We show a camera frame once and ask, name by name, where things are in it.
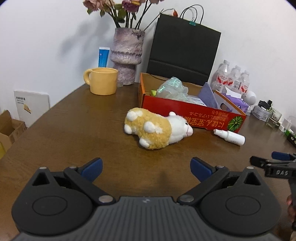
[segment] metal screw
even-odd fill
[[[191,195],[180,196],[180,201],[182,201],[182,202],[192,202],[193,200],[194,200],[194,197]]]
[[[110,195],[103,195],[99,197],[99,201],[102,203],[112,202],[113,197],[111,197]]]

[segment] human hand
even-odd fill
[[[293,204],[292,204],[292,196],[291,195],[287,197],[287,205],[288,205],[288,216],[289,216],[291,222],[294,222],[296,211],[295,211]]]

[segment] brown table top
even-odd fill
[[[84,85],[52,107],[15,142],[0,160],[0,241],[11,240],[18,233],[11,207],[40,166],[61,171],[101,157],[104,169],[94,184],[110,195],[176,199],[198,184],[189,167],[194,156],[212,166],[220,164],[242,171],[252,155],[268,158],[272,151],[295,151],[282,132],[253,116],[246,119],[240,130],[246,137],[241,147],[211,131],[194,128],[191,137],[177,144],[145,150],[139,147],[137,136],[123,131],[126,113],[137,103],[137,84],[119,88],[111,96],[94,95]],[[282,206],[279,230],[286,239],[290,232],[285,204],[290,194],[288,183],[281,179],[265,180]]]

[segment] vase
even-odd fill
[[[118,82],[135,82],[136,65],[140,64],[145,32],[133,28],[116,28],[110,59],[118,70]]]

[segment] plastic bag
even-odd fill
[[[188,98],[188,88],[176,77],[164,82],[157,90],[156,97],[192,102]]]

